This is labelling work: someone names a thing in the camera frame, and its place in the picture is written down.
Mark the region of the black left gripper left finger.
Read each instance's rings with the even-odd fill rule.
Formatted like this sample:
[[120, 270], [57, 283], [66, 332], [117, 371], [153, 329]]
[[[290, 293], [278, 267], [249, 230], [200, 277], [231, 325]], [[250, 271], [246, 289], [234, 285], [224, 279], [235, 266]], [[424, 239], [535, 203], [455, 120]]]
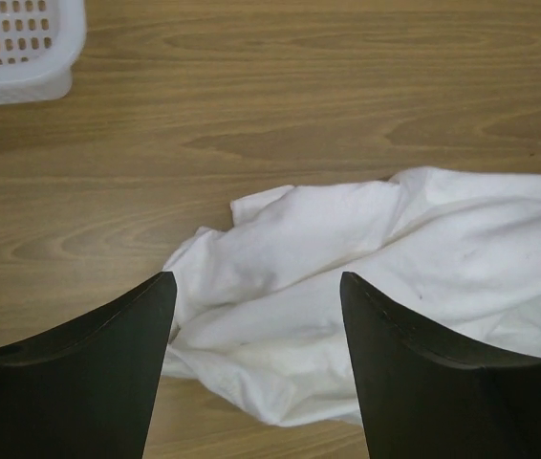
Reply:
[[0, 458], [140, 458], [174, 316], [175, 277], [0, 347]]

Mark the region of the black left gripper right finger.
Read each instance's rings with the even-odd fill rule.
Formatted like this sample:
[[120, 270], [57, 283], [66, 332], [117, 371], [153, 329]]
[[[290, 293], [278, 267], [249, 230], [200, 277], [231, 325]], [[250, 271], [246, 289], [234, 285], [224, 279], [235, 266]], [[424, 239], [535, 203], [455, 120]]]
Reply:
[[373, 458], [541, 458], [541, 359], [456, 333], [355, 273], [340, 300]]

